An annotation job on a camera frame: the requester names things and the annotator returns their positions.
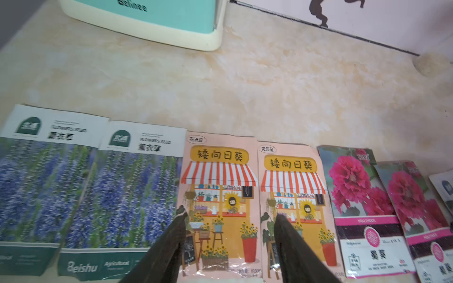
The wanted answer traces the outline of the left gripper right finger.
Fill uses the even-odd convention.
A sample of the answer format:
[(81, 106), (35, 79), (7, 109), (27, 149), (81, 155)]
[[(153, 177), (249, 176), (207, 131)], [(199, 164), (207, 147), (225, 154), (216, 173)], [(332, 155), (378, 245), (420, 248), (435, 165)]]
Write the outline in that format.
[(284, 283), (338, 283), (340, 281), (319, 260), (285, 216), (277, 215), (274, 235)]

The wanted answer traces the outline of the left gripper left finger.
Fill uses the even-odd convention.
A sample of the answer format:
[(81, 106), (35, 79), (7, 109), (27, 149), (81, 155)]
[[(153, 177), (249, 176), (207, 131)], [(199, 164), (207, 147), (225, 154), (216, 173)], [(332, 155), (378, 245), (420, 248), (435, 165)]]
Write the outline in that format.
[(165, 232), (151, 246), (145, 256), (131, 272), (120, 281), (122, 283), (175, 283), (183, 261), (186, 238), (185, 219), (188, 216), (181, 205), (176, 217)]

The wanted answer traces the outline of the pink flower packet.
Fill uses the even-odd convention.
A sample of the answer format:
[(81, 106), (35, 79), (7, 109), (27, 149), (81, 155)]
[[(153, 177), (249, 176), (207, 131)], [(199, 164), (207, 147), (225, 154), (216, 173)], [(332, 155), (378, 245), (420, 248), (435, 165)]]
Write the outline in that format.
[(372, 150), (319, 146), (347, 278), (416, 271)]
[(453, 233), (424, 177), (412, 161), (380, 162), (377, 174), (403, 228), (422, 283), (453, 281)]

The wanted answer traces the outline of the lavender packet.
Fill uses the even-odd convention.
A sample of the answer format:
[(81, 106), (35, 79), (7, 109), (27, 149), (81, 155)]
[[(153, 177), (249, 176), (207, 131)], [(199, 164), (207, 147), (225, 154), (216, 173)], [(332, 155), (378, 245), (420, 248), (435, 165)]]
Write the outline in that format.
[(119, 279), (172, 222), (186, 129), (110, 121), (60, 251), (60, 277)]
[(40, 276), (58, 251), (108, 118), (18, 104), (1, 130), (1, 274)]

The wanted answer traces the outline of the sunflower shop packet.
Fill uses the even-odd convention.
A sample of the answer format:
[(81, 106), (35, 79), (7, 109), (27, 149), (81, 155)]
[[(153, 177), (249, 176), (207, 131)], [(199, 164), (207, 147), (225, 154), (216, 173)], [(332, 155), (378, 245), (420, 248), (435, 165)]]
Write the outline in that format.
[(260, 279), (257, 139), (188, 132), (178, 204), (187, 212), (180, 279)]
[(343, 261), (336, 238), (333, 211), (323, 165), (307, 145), (258, 142), (258, 177), (263, 280), (280, 283), (282, 272), (274, 236), (277, 215), (283, 215), (318, 259), (341, 282)]

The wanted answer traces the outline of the purple flower packet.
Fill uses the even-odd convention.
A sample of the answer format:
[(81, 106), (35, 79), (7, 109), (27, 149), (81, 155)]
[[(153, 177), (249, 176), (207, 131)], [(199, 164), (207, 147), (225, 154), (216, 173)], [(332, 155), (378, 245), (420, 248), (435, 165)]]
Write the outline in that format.
[(453, 170), (429, 176), (429, 180), (440, 195), (443, 203), (453, 214)]

